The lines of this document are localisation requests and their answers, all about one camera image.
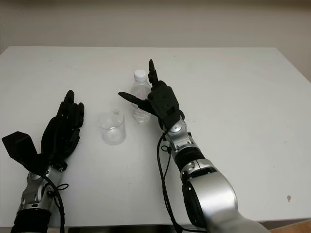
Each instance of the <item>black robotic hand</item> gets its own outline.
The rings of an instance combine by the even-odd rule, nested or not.
[[[28,134],[17,131],[2,139],[10,157],[38,175],[44,175],[49,164],[65,170],[65,160],[79,142],[84,117],[84,105],[74,103],[73,99],[74,92],[70,90],[43,133],[41,154]]]
[[[166,129],[170,129],[181,117],[184,118],[183,113],[179,110],[176,96],[170,86],[158,80],[152,60],[149,61],[148,77],[152,85],[148,99],[141,100],[125,92],[119,92],[119,95],[131,103],[137,104],[138,108],[158,117],[161,128],[164,126]]]

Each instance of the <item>floor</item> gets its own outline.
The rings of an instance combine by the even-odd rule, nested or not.
[[[9,233],[9,228],[0,228],[0,233]],[[133,226],[115,228],[70,228],[69,233],[174,233],[168,226]],[[311,220],[270,230],[271,233],[311,233]],[[57,228],[50,228],[48,233],[59,233]]]
[[[270,231],[271,233],[310,233],[311,220],[299,222],[290,226],[277,228]]]

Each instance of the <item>clear glass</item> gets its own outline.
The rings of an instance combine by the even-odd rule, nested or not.
[[[103,140],[110,145],[122,143],[126,138],[124,115],[117,109],[98,116]]]

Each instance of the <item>silver robotic arm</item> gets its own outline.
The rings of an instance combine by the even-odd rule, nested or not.
[[[74,92],[70,90],[57,115],[49,121],[41,140],[41,154],[26,133],[17,131],[2,138],[9,156],[29,171],[11,233],[47,232],[54,202],[60,212],[60,233],[65,232],[65,212],[59,190],[68,184],[58,186],[58,183],[67,168],[65,160],[79,142],[79,128],[84,119],[84,105],[74,103],[73,99]]]
[[[262,225],[239,213],[237,197],[231,184],[203,156],[191,134],[187,132],[187,125],[173,90],[158,80],[152,60],[149,61],[148,77],[152,88],[147,100],[140,100],[125,92],[119,92],[119,95],[158,117],[164,134],[157,150],[165,137],[170,143],[173,159],[180,171],[184,202],[191,223],[205,228],[209,233],[268,233]],[[157,156],[165,204],[176,231],[181,232],[185,229],[173,217],[158,152]]]
[[[238,210],[235,192],[229,181],[204,158],[179,120],[165,135],[179,168],[188,217],[209,233],[268,233],[262,225],[244,218]]]

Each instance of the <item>white wall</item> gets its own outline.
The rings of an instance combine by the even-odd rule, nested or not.
[[[12,45],[277,47],[311,81],[311,4],[0,0],[0,51]]]

